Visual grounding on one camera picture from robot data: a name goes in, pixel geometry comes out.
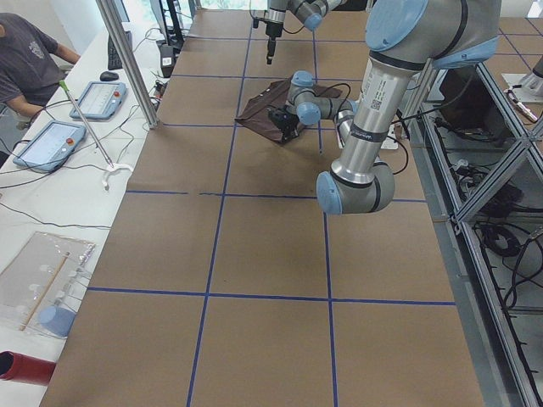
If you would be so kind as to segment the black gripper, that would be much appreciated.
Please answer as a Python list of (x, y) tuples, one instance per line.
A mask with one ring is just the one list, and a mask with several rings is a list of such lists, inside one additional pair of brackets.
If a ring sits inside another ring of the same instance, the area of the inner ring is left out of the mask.
[(280, 109), (279, 113), (280, 129), (282, 137), (280, 139), (281, 144), (290, 142), (299, 135), (299, 117), (296, 114), (292, 114), (288, 111), (286, 106)]
[(271, 65), (276, 52), (277, 39), (283, 34), (283, 22), (266, 20), (266, 64)]

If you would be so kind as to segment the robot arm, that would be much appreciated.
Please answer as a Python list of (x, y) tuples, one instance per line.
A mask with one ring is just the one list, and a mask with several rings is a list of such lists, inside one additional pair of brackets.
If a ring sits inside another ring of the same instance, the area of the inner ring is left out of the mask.
[(266, 25), (267, 54), (266, 63), (272, 64), (275, 55), (277, 39), (282, 36), (284, 20), (287, 12), (290, 12), (306, 29), (314, 31), (323, 18), (345, 1), (340, 0), (271, 0), (267, 2), (265, 10), (256, 12), (253, 17), (253, 27), (256, 29), (259, 22)]
[(319, 98), (307, 71), (294, 73), (286, 110), (304, 125), (332, 120), (344, 147), (316, 180), (328, 215), (377, 212), (395, 193), (380, 148), (411, 78), (431, 61), (436, 69), (475, 65), (497, 48), (499, 1), (379, 1), (366, 26), (370, 49), (361, 99)]

